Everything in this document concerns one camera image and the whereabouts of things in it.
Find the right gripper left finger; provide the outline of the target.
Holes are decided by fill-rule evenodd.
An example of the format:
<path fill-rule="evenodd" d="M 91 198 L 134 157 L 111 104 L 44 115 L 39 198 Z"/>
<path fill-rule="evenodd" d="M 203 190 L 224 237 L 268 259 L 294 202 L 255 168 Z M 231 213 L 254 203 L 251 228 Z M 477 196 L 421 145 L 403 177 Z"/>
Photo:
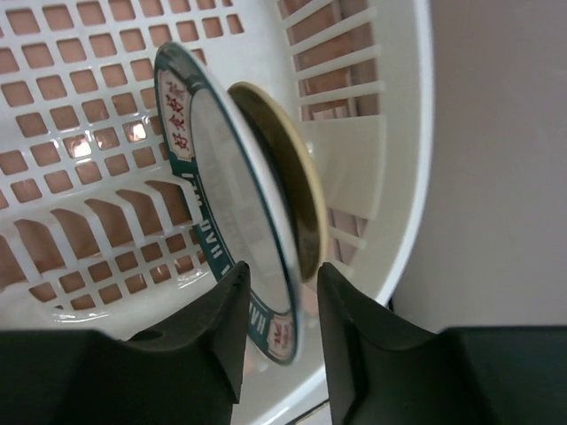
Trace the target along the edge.
<path fill-rule="evenodd" d="M 99 331 L 1 335 L 4 424 L 227 424 L 245 363 L 250 270 L 128 341 Z"/>

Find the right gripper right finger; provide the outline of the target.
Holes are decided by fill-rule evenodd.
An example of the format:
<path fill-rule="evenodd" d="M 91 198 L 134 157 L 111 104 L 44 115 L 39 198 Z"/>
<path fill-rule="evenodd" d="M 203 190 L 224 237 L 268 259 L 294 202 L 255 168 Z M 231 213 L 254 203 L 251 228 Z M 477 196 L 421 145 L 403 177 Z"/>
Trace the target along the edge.
<path fill-rule="evenodd" d="M 319 270 L 317 295 L 334 423 L 565 423 L 565 327 L 431 333 L 328 263 Z"/>

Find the dark rimmed plate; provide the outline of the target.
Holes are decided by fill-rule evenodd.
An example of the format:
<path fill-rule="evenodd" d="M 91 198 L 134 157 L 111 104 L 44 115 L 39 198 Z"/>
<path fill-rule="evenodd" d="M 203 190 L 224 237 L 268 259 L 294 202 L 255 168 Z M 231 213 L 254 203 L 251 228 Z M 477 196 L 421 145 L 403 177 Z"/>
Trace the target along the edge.
<path fill-rule="evenodd" d="M 291 211 L 259 133 L 199 58 L 177 42 L 156 53 L 157 106 L 174 175 L 186 180 L 195 231 L 221 280 L 250 268 L 248 336 L 269 359 L 290 365 L 302 342 L 299 256 Z"/>

